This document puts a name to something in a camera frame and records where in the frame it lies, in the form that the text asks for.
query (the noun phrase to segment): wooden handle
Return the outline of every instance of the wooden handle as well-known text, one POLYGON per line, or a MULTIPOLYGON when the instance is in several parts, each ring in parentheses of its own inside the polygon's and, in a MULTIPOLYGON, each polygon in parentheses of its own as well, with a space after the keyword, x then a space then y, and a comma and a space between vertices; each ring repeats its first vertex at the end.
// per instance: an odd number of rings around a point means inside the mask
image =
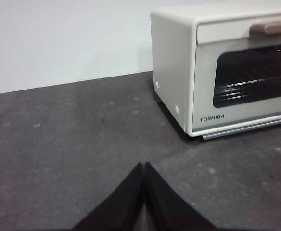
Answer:
POLYGON ((281 34, 281 21, 271 23, 253 24, 250 27, 250 34, 258 33, 266 36, 281 34))

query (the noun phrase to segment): countertop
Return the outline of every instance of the countertop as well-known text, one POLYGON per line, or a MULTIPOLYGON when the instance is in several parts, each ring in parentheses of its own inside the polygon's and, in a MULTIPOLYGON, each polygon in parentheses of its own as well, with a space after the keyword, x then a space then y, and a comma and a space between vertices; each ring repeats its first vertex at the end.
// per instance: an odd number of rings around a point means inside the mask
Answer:
POLYGON ((145 161, 216 226, 281 231, 281 125, 189 138, 152 72, 0 94, 0 231, 69 229, 145 161))

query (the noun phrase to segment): glass window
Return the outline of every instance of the glass window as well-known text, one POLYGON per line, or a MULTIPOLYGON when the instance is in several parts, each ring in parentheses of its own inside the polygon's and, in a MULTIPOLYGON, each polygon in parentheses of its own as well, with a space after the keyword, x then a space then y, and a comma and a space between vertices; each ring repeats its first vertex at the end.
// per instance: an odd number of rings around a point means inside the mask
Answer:
POLYGON ((281 96, 281 45, 222 54, 217 60, 214 107, 281 96))

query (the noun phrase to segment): toaster oven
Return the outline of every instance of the toaster oven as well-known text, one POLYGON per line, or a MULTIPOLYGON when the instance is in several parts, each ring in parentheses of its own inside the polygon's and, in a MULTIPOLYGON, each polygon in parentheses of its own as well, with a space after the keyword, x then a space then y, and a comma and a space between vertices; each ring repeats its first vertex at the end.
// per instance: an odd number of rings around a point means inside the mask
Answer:
POLYGON ((153 9, 154 90, 189 136, 281 123, 281 1, 153 9))

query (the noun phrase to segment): white wall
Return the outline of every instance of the white wall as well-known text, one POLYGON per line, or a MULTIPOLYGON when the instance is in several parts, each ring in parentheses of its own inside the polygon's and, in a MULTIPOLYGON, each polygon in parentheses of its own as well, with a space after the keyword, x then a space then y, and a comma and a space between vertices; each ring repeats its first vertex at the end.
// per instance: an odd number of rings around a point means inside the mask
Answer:
POLYGON ((0 0, 0 93, 152 70, 150 9, 188 0, 0 0))

